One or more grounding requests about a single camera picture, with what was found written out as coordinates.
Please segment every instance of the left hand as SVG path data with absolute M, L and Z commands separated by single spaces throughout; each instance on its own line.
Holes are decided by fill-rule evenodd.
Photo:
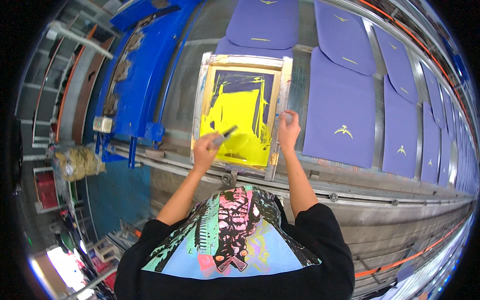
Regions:
M 217 132 L 209 133 L 197 140 L 195 147 L 193 148 L 194 164 L 192 170 L 198 171 L 202 175 L 207 172 L 218 152 L 218 147 L 211 149 L 210 144 L 219 135 L 220 134 Z

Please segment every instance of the blue machine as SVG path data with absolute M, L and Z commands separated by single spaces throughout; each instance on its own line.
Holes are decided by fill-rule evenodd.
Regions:
M 130 137 L 129 168 L 135 165 L 138 138 L 152 141 L 155 147 L 162 140 L 165 128 L 160 122 L 166 97 L 158 123 L 153 122 L 156 100 L 178 37 L 199 2 L 135 0 L 110 20 L 126 34 L 108 65 L 95 111 L 96 152 L 102 145 L 102 161 L 125 159 L 109 152 L 115 134 Z M 104 119 L 107 129 L 100 124 Z

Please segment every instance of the light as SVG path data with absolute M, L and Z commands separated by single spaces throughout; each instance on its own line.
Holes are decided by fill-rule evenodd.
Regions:
M 80 248 L 85 254 L 87 254 L 87 248 L 85 247 L 84 241 L 82 240 L 80 240 Z

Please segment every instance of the blue metal frame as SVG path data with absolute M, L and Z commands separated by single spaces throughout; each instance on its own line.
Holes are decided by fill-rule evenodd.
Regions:
M 127 53 L 125 58 L 125 60 L 131 62 L 127 78 L 116 82 L 113 89 L 113 93 L 118 97 L 118 106 L 116 116 L 112 117 L 113 125 L 111 133 L 101 133 L 97 135 L 97 143 L 102 144 L 103 161 L 109 162 L 112 160 L 120 160 L 120 158 L 111 155 L 107 151 L 110 138 L 115 134 L 122 134 L 130 137 L 130 152 L 128 158 L 129 168 L 134 168 L 135 165 L 135 152 L 138 138 L 151 140 L 155 146 L 157 142 L 162 140 L 165 128 L 161 123 L 161 116 L 165 107 L 167 93 L 164 95 L 162 101 L 158 123 L 153 122 L 156 100 L 160 92 L 170 57 L 177 45 L 178 37 L 181 35 L 185 24 L 199 2 L 200 1 L 198 0 L 173 1 L 171 2 L 170 7 L 175 5 L 180 8 L 179 10 L 173 11 L 173 9 L 171 9 L 170 11 L 173 12 L 155 18 L 150 24 L 141 29 L 144 37 L 142 38 L 140 47 Z M 120 14 L 116 15 L 111 22 L 119 28 L 131 27 L 132 23 L 158 11 L 157 9 L 152 10 L 152 7 L 151 1 L 138 0 Z M 191 29 L 192 27 L 189 28 L 180 47 L 178 56 L 174 61 L 173 70 L 170 74 L 167 85 L 167 91 L 173 77 L 173 71 L 178 63 L 181 50 L 185 45 Z M 133 30 L 134 29 L 128 30 L 122 41 L 120 41 L 120 44 L 115 51 L 114 58 L 108 66 L 107 76 L 104 79 L 98 105 L 96 107 L 96 116 L 102 116 L 105 99 L 110 90 L 111 77 Z

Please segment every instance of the black t-shirt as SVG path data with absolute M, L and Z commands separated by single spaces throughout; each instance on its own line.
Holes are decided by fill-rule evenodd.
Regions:
M 123 255 L 119 300 L 350 299 L 350 249 L 330 208 L 316 204 L 295 225 L 278 198 L 252 186 L 200 202 L 168 226 L 146 223 Z

